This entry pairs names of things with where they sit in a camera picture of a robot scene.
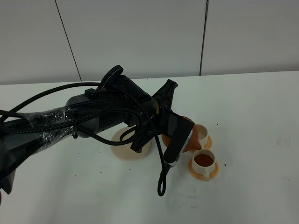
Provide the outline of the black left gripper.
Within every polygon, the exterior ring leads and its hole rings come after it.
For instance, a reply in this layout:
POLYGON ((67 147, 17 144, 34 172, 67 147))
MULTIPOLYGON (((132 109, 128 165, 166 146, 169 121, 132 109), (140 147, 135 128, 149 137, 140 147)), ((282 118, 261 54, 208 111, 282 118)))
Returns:
POLYGON ((174 91, 178 84, 170 79, 154 94, 149 95, 133 81, 130 82, 130 95, 136 99, 133 103, 135 109, 142 118, 142 127, 137 138, 132 142, 130 149, 141 153, 144 146, 149 143, 155 135, 160 135, 159 125, 170 115, 174 91))

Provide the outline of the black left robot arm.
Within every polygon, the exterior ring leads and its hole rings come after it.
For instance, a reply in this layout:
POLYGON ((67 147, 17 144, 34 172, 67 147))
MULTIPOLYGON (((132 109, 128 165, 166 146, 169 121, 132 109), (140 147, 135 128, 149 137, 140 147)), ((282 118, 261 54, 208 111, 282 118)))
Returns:
POLYGON ((149 95, 118 71, 101 82, 59 86, 24 101, 0 115, 0 188, 11 193, 16 169, 30 156, 61 140, 92 137, 110 146, 130 144, 137 153, 159 135, 171 137, 179 116, 171 110, 177 83, 167 82, 149 95), (21 109, 52 93, 86 87, 64 107, 46 112, 21 113, 21 109))

